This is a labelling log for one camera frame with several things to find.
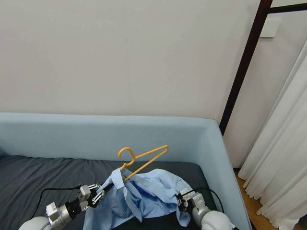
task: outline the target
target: bed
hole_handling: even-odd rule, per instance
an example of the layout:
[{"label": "bed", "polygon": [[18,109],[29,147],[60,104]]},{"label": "bed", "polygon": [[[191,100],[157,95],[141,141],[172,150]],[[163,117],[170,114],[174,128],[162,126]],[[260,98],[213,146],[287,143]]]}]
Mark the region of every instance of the bed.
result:
[{"label": "bed", "polygon": [[[165,169],[195,187],[209,187],[220,197],[226,215],[240,230],[251,229],[217,123],[210,119],[142,116],[81,116],[0,113],[1,229],[18,229],[28,220],[46,187],[102,183],[123,164],[125,146],[139,155],[159,146],[169,151],[142,172]],[[130,161],[129,154],[122,154]],[[130,170],[142,162],[135,162]],[[216,197],[203,191],[206,204],[221,210]],[[75,198],[74,191],[46,192],[47,204]],[[84,213],[66,229],[82,229]],[[182,229],[176,216],[135,218],[117,229]],[[193,221],[187,229],[195,229]]]}]

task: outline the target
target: white wall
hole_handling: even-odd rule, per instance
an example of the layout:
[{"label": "white wall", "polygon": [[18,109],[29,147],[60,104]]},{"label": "white wall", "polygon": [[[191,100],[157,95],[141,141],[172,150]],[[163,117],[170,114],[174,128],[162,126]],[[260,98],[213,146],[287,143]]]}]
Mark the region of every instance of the white wall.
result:
[{"label": "white wall", "polygon": [[[0,111],[219,121],[258,3],[2,0]],[[283,15],[276,37],[257,47],[225,135],[235,167],[307,38],[306,21],[306,12]]]},{"label": "white wall", "polygon": [[[287,4],[287,0],[273,2],[273,6]],[[251,150],[307,39],[307,11],[270,16],[282,22],[275,38],[258,42],[224,135],[234,167],[241,166]]]}]

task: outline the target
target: black cable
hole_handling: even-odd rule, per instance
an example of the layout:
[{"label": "black cable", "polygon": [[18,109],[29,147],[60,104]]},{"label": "black cable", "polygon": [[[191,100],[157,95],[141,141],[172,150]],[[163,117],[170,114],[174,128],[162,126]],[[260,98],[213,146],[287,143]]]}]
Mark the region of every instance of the black cable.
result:
[{"label": "black cable", "polygon": [[202,189],[202,190],[207,190],[207,191],[210,191],[210,192],[214,193],[214,195],[217,197],[217,199],[218,199],[219,202],[220,202],[222,212],[225,213],[225,212],[224,212],[223,205],[222,205],[222,202],[221,202],[219,196],[216,194],[215,191],[211,190],[210,188],[195,188],[195,189],[192,189],[191,191],[189,191],[189,192],[183,194],[182,196],[185,196],[185,195],[187,195],[187,194],[189,194],[189,193],[191,193],[191,192],[195,192],[196,190],[201,190],[201,189]]},{"label": "black cable", "polygon": [[40,193],[39,200],[38,200],[38,203],[37,203],[37,205],[36,205],[35,211],[34,211],[34,213],[33,213],[33,215],[31,216],[30,219],[32,219],[32,218],[35,216],[35,214],[36,214],[36,212],[37,212],[37,210],[38,210],[39,204],[40,204],[40,202],[42,201],[42,197],[43,197],[44,191],[47,191],[47,190],[68,191],[68,190],[79,189],[80,187],[81,187],[81,185],[78,185],[78,186],[73,187],[73,188],[45,188],[45,189]]}]

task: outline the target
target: hanger hook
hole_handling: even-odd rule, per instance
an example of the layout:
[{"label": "hanger hook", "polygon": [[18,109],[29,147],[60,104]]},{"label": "hanger hook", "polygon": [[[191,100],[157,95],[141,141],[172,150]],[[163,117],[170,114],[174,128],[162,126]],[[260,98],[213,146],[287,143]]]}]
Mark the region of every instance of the hanger hook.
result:
[{"label": "hanger hook", "polygon": [[134,154],[133,154],[133,152],[132,152],[132,149],[130,149],[129,147],[124,147],[124,148],[122,148],[122,149],[118,152],[118,159],[120,159],[121,153],[122,153],[123,151],[126,151],[126,150],[128,150],[128,151],[130,152],[130,154],[131,154],[131,156],[132,156],[132,161],[130,161],[129,163],[124,163],[123,166],[121,166],[120,170],[123,170],[126,166],[132,165],[132,164],[134,163],[134,161],[135,161],[135,156],[134,156]]}]

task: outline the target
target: light blue shirt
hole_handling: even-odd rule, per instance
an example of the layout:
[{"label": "light blue shirt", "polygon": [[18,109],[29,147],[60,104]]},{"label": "light blue shirt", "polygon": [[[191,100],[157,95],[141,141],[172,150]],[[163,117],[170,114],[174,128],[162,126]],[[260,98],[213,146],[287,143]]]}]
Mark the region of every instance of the light blue shirt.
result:
[{"label": "light blue shirt", "polygon": [[188,213],[180,213],[177,207],[176,194],[191,187],[180,177],[161,169],[137,174],[123,183],[123,177],[131,172],[118,168],[98,190],[108,184],[114,186],[106,193],[96,208],[87,209],[83,230],[109,230],[136,217],[160,217],[176,212],[181,226],[186,227],[190,221]]}]

